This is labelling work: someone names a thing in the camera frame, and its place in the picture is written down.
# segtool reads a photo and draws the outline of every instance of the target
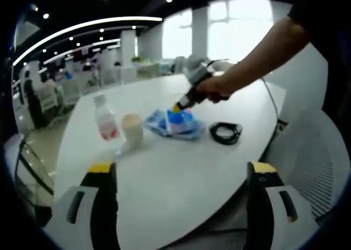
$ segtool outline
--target black shirt sleeve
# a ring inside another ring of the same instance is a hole
[[[288,16],[308,31],[321,26],[325,13],[325,0],[298,0],[291,8]]]

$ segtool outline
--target white table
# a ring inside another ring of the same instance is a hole
[[[184,75],[154,78],[104,90],[118,120],[137,112],[145,118],[171,107],[187,91]],[[285,91],[270,85],[274,97]],[[96,160],[111,157],[94,122],[93,96],[80,98],[63,135],[56,169],[55,199],[79,185]],[[283,100],[278,103],[281,110]],[[211,124],[225,121],[244,129],[238,143],[224,146],[207,131],[196,142],[162,138],[144,130],[144,147],[117,165],[117,234],[121,249],[156,249],[198,227],[236,192],[246,179],[247,162],[258,160],[276,126],[276,113],[262,81],[236,92],[228,101],[205,100],[193,108]]]

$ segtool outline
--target bottle cap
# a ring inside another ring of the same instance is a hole
[[[105,95],[94,96],[94,103],[96,107],[106,104],[106,96]]]

